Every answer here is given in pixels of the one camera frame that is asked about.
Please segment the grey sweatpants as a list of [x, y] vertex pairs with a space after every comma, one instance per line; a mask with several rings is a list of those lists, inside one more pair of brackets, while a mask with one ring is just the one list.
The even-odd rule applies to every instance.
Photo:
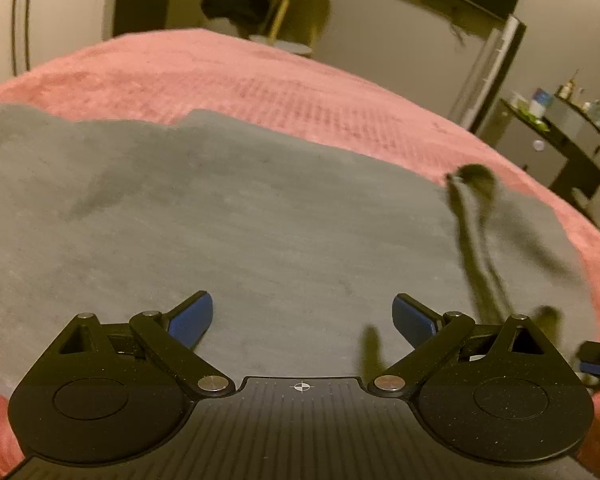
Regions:
[[480, 165], [443, 184], [208, 110], [173, 126], [0, 104], [0, 393], [80, 312], [206, 290], [198, 351], [247, 375], [368, 377], [407, 352], [405, 292], [484, 324], [526, 314], [572, 359], [600, 334], [554, 211]]

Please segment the round yellow side table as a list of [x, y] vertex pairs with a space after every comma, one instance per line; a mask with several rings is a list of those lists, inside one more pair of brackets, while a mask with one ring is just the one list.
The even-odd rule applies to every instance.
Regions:
[[312, 58], [330, 12], [330, 0], [271, 0], [265, 21], [249, 40]]

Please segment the grey cabinet with clutter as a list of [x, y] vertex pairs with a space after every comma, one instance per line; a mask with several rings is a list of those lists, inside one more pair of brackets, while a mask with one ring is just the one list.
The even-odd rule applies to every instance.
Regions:
[[567, 202], [575, 188], [590, 197], [600, 186], [600, 128], [558, 96], [541, 117], [521, 96], [500, 99], [479, 138]]

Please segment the black cloth on table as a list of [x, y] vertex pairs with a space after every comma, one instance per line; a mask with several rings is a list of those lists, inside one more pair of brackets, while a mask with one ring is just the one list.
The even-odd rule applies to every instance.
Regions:
[[200, 8], [208, 20], [226, 18], [238, 27], [258, 27], [270, 12], [271, 0], [201, 0]]

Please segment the pink ribbed bed blanket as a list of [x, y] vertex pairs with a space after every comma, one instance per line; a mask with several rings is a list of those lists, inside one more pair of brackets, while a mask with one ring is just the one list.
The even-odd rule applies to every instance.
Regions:
[[[126, 35], [38, 66], [0, 87], [0, 104], [68, 122], [173, 126], [195, 110], [414, 172], [435, 184], [488, 168], [509, 191], [549, 206], [592, 286], [600, 322], [600, 232], [580, 212], [448, 120], [351, 74], [203, 29]], [[600, 334], [592, 339], [600, 340]], [[0, 393], [0, 478], [23, 459]]]

